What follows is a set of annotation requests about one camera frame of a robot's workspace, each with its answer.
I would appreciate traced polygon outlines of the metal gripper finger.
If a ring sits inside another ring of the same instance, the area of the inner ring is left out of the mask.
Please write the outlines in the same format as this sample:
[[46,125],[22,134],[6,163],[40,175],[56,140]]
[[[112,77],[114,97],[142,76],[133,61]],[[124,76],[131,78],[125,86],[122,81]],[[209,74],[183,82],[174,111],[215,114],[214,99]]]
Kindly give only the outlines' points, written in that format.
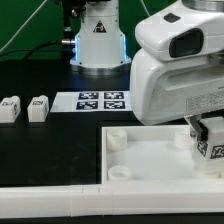
[[201,115],[189,115],[185,117],[187,123],[196,132],[196,137],[199,142],[208,140],[208,129],[201,123]]

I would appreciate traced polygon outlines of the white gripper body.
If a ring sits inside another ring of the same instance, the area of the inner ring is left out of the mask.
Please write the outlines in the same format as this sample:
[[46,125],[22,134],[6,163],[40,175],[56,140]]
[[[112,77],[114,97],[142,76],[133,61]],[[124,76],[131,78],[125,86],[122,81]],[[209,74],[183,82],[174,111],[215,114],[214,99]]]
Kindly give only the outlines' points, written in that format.
[[144,125],[224,109],[224,65],[211,65],[208,56],[161,62],[141,49],[131,66],[130,102]]

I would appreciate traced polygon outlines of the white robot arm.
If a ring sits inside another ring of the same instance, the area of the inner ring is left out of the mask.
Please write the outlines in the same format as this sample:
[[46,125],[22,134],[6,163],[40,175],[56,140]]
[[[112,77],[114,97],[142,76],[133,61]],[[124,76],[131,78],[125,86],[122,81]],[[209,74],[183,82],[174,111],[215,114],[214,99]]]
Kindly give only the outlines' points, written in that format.
[[126,54],[119,0],[87,0],[72,67],[109,74],[130,66],[136,118],[155,125],[224,107],[224,0],[177,0],[135,28],[141,49]]

